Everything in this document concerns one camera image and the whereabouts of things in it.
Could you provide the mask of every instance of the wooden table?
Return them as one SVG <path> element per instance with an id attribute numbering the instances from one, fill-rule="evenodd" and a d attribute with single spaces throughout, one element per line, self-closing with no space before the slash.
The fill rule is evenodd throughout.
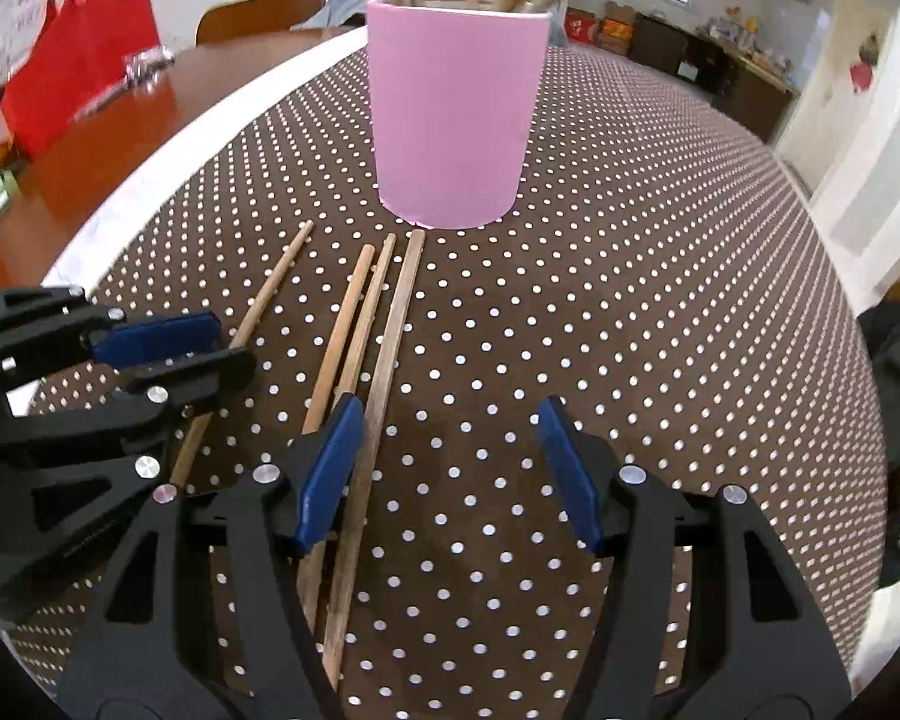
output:
<path id="1" fill-rule="evenodd" d="M 194 52 L 170 71 L 165 97 L 158 87 L 124 98 L 84 122 L 85 134 L 74 129 L 34 165 L 25 203 L 1 222 L 0 283 L 39 281 L 161 140 L 320 39 Z M 402 253 L 410 232 L 378 201 L 365 52 L 277 93 L 275 104 L 239 111 L 236 136 L 149 198 L 155 215 L 127 230 L 100 271 L 97 297 L 130 316 L 206 307 L 231 330 L 288 234 L 317 223 L 259 327 L 256 379 L 211 425 L 195 491 L 231 484 L 299 432 L 360 247 L 395 232 Z M 535 409 L 549 394 L 674 488 L 744 485 L 848 664 L 882 548 L 879 408 L 855 317 L 773 154 L 639 66 L 552 49 L 516 199 L 498 223 L 428 233 L 362 540 L 341 687 L 348 714 L 562 712 L 610 565 L 578 547 L 540 457 Z M 114 382 L 101 367 L 77 373 L 50 378 L 37 408 L 79 408 Z M 218 635 L 240 688 L 226 555 L 214 559 Z M 679 682 L 690 560 L 674 554 L 660 689 Z M 50 689 L 95 581 L 13 635 Z"/>

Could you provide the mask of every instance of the metal rivet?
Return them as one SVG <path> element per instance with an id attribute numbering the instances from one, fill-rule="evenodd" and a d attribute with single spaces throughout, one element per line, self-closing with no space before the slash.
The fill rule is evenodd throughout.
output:
<path id="1" fill-rule="evenodd" d="M 152 386 L 146 391 L 146 399 L 151 403 L 166 403 L 170 393 L 163 386 Z"/>
<path id="2" fill-rule="evenodd" d="M 160 463 L 149 455 L 141 455 L 133 464 L 133 469 L 141 479 L 156 479 L 160 474 Z"/>
<path id="3" fill-rule="evenodd" d="M 176 498 L 176 488 L 173 485 L 160 485 L 154 490 L 154 501 L 159 504 L 170 503 Z"/>
<path id="4" fill-rule="evenodd" d="M 742 503 L 746 503 L 746 490 L 740 485 L 727 485 L 724 488 L 724 499 L 727 503 L 739 506 Z"/>
<path id="5" fill-rule="evenodd" d="M 640 466 L 623 466 L 620 479 L 628 485 L 642 485 L 647 480 L 647 472 Z"/>
<path id="6" fill-rule="evenodd" d="M 253 469 L 253 480 L 261 485 L 269 485 L 280 478 L 280 469 L 273 463 L 264 463 Z"/>

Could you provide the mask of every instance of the red tote bag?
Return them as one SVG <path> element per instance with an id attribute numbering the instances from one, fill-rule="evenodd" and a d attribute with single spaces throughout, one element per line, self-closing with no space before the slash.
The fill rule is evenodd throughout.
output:
<path id="1" fill-rule="evenodd" d="M 47 0 L 47 17 L 0 104 L 29 156 L 45 151 L 91 100 L 125 76 L 125 57 L 158 46 L 151 0 Z"/>

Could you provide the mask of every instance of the pink paper cup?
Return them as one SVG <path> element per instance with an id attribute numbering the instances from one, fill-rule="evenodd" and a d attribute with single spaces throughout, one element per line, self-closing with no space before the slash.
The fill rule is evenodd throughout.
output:
<path id="1" fill-rule="evenodd" d="M 550 16 L 427 1 L 444 7 L 367 4 L 380 201 L 423 227 L 479 227 L 514 207 Z"/>

